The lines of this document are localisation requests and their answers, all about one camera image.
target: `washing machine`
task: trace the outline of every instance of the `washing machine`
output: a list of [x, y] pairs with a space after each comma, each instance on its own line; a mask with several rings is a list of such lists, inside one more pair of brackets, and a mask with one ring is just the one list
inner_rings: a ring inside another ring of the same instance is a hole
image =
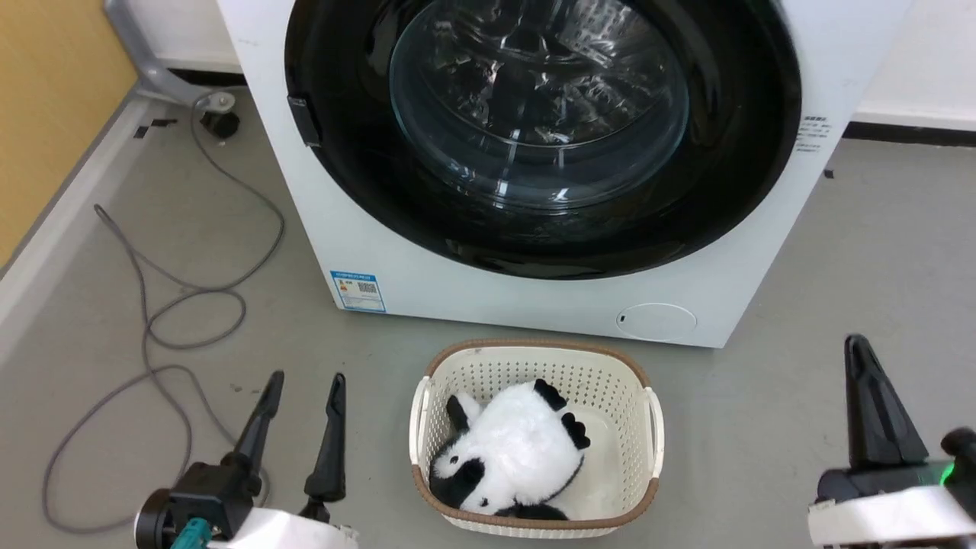
[[219, 3], [338, 307], [720, 348], [911, 0]]

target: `white wall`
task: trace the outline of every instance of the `white wall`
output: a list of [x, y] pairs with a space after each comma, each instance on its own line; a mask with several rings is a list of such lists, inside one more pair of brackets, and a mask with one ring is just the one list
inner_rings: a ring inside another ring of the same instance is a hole
[[[169, 66], [240, 71], [215, 0], [130, 2]], [[976, 0], [915, 0], [855, 119], [976, 131]]]

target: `green light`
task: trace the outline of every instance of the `green light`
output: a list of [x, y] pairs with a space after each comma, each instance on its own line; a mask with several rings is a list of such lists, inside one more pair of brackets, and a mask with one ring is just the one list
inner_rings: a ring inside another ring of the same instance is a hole
[[942, 472], [942, 478], [939, 479], [939, 486], [946, 485], [946, 481], [949, 479], [949, 475], [953, 473], [953, 470], [955, 468], [956, 468], [955, 463], [950, 463], [949, 467], [946, 467], [946, 469]]

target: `cable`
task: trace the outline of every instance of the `cable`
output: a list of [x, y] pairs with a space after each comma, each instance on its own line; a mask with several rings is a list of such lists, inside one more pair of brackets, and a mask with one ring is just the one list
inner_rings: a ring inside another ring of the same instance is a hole
[[[116, 528], [123, 528], [123, 527], [127, 528], [133, 523], [135, 516], [126, 517], [125, 519], [120, 519], [117, 521], [112, 521], [107, 524], [95, 525], [95, 526], [75, 526], [75, 525], [69, 525], [63, 523], [59, 519], [55, 518], [51, 510], [51, 477], [54, 473], [55, 466], [58, 464], [58, 460], [61, 458], [61, 455], [64, 452], [64, 449], [67, 447], [68, 443], [71, 442], [71, 439], [74, 438], [74, 436], [78, 433], [78, 431], [88, 422], [88, 420], [90, 420], [93, 416], [95, 416], [95, 414], [97, 414], [99, 410], [101, 410], [106, 404], [111, 402], [112, 399], [119, 396], [121, 393], [125, 392], [126, 390], [138, 385], [141, 381], [144, 381], [146, 379], [150, 380], [152, 382], [153, 387], [156, 389], [156, 391], [158, 391], [159, 394], [162, 395], [163, 399], [165, 399], [166, 402], [169, 404], [169, 406], [172, 407], [174, 411], [176, 411], [177, 415], [179, 415], [180, 417], [180, 420], [183, 422], [183, 430], [185, 432], [186, 441], [185, 441], [185, 450], [183, 451], [183, 463], [180, 465], [180, 472], [177, 474], [177, 479], [179, 479], [183, 475], [183, 472], [186, 471], [186, 466], [189, 465], [190, 455], [193, 451], [193, 427], [190, 424], [189, 417], [186, 415], [186, 410], [184, 410], [183, 407], [180, 406], [180, 404], [176, 401], [176, 399], [173, 398], [173, 395], [169, 392], [169, 390], [166, 389], [166, 386], [163, 385], [162, 381], [159, 379], [159, 374], [161, 372], [167, 370], [178, 370], [185, 373], [187, 376], [189, 376], [190, 381], [193, 382], [193, 388], [196, 390], [197, 396], [200, 398], [200, 401], [203, 402], [203, 407], [206, 409], [207, 415], [210, 416], [211, 422], [221, 433], [221, 435], [227, 440], [228, 443], [230, 444], [235, 443], [234, 436], [230, 433], [230, 431], [227, 429], [224, 423], [221, 422], [221, 420], [217, 417], [217, 414], [214, 413], [214, 409], [210, 406], [210, 401], [207, 400], [207, 396], [204, 393], [203, 387], [201, 387], [200, 381], [199, 379], [197, 379], [196, 374], [194, 374], [192, 370], [190, 370], [189, 368], [181, 364], [166, 364], [163, 366], [152, 366], [151, 361], [149, 359], [149, 342], [151, 340], [156, 345], [163, 347], [165, 349], [186, 351], [191, 349], [200, 349], [203, 347], [207, 347], [209, 345], [213, 345], [219, 341], [222, 341], [224, 338], [226, 338], [234, 331], [236, 331], [237, 328], [239, 328], [240, 325], [244, 322], [244, 316], [247, 315], [247, 302], [244, 300], [244, 297], [237, 292], [236, 290], [237, 286], [239, 286], [242, 282], [250, 278], [251, 275], [256, 273], [261, 267], [264, 266], [264, 264], [267, 263], [267, 261], [274, 254], [275, 250], [278, 249], [278, 246], [281, 244], [281, 239], [285, 235], [285, 216], [284, 214], [281, 213], [281, 210], [278, 208], [278, 206], [274, 202], [272, 202], [270, 198], [262, 194], [260, 191], [244, 183], [236, 176], [223, 169], [223, 167], [220, 164], [218, 164], [216, 160], [214, 160], [214, 158], [210, 155], [210, 153], [206, 150], [206, 148], [204, 148], [203, 144], [200, 142], [200, 136], [197, 133], [196, 124], [194, 124], [194, 119], [196, 117], [198, 110], [200, 109], [200, 104], [203, 101], [207, 100], [208, 98], [210, 98], [211, 95], [217, 92], [227, 91], [231, 89], [238, 89], [238, 88], [246, 88], [246, 86], [232, 86], [227, 88], [215, 89], [201, 96], [195, 102], [193, 102], [193, 106], [190, 108], [190, 117], [189, 117], [190, 136], [192, 136], [193, 142], [196, 144], [196, 147], [203, 154], [203, 157], [206, 158], [207, 162], [209, 162], [210, 165], [214, 167], [214, 169], [216, 169], [218, 172], [220, 172], [225, 177], [227, 177], [227, 179], [230, 180], [231, 183], [235, 184], [239, 188], [253, 195], [255, 198], [258, 199], [258, 201], [263, 203], [269, 210], [271, 210], [271, 212], [278, 220], [278, 231], [274, 237], [274, 242], [271, 243], [270, 247], [267, 249], [267, 252], [262, 256], [262, 258], [258, 260], [257, 263], [254, 264], [254, 267], [247, 270], [244, 274], [235, 278], [234, 280], [216, 286], [204, 286], [201, 284], [194, 284], [192, 282], [186, 281], [170, 273], [166, 269], [160, 267], [159, 264], [147, 258], [141, 251], [139, 251], [139, 249], [137, 249], [132, 244], [132, 242], [129, 241], [129, 238], [126, 237], [126, 235], [122, 232], [122, 229], [115, 223], [115, 221], [111, 218], [111, 216], [108, 215], [108, 212], [106, 212], [101, 205], [99, 204], [95, 205], [96, 215], [99, 216], [99, 219], [102, 220], [102, 223], [105, 224], [105, 226], [110, 231], [112, 231], [112, 234], [114, 234], [115, 237], [118, 239], [119, 243], [122, 244], [122, 248], [124, 249], [126, 255], [129, 257], [129, 263], [132, 264], [133, 272], [136, 274], [136, 280], [139, 283], [139, 295], [140, 295], [140, 302], [142, 305], [142, 368], [144, 372], [129, 379], [128, 381], [119, 385], [115, 389], [111, 390], [107, 395], [102, 397], [102, 399], [98, 401], [94, 406], [92, 406], [87, 412], [85, 412], [85, 414], [81, 417], [80, 420], [78, 420], [78, 422], [74, 425], [74, 427], [72, 427], [67, 432], [67, 434], [58, 443], [58, 446], [55, 448], [55, 451], [51, 454], [51, 458], [48, 460], [48, 465], [44, 469], [44, 481], [41, 486], [41, 506], [44, 511], [44, 520], [47, 521], [47, 523], [51, 527], [56, 528], [60, 531], [73, 533], [73, 534], [81, 534], [81, 535], [96, 534], [96, 533], [103, 533], [106, 531], [114, 530]], [[161, 275], [169, 278], [171, 281], [175, 282], [176, 284], [178, 284], [182, 288], [185, 288], [188, 291], [186, 291], [180, 297], [168, 302], [166, 305], [162, 306], [157, 311], [151, 313], [149, 311], [147, 293], [145, 288], [145, 276], [140, 262], [146, 264], [157, 273], [160, 273]], [[209, 337], [201, 341], [190, 341], [190, 342], [183, 342], [183, 343], [168, 341], [155, 332], [153, 326], [155, 325], [155, 322], [158, 319], [160, 319], [160, 317], [166, 315], [174, 308], [179, 306], [181, 303], [193, 299], [194, 297], [210, 295], [210, 294], [223, 294], [237, 300], [237, 303], [240, 306], [240, 315], [233, 322], [230, 328], [228, 328], [227, 330], [225, 330], [224, 332], [216, 336]], [[265, 489], [264, 489], [264, 497], [261, 499], [259, 505], [264, 506], [264, 504], [267, 503], [267, 500], [271, 495], [271, 479], [264, 468], [261, 469], [261, 475], [262, 477], [264, 477]]]

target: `black and white plush toy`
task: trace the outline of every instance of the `black and white plush toy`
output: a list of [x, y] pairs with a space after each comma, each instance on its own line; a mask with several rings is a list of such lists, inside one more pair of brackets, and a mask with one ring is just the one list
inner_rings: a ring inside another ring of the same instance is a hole
[[566, 520], [545, 503], [579, 472], [590, 439], [565, 407], [542, 379], [502, 390], [484, 410], [467, 393], [452, 396], [457, 434], [430, 462], [430, 491], [473, 513]]

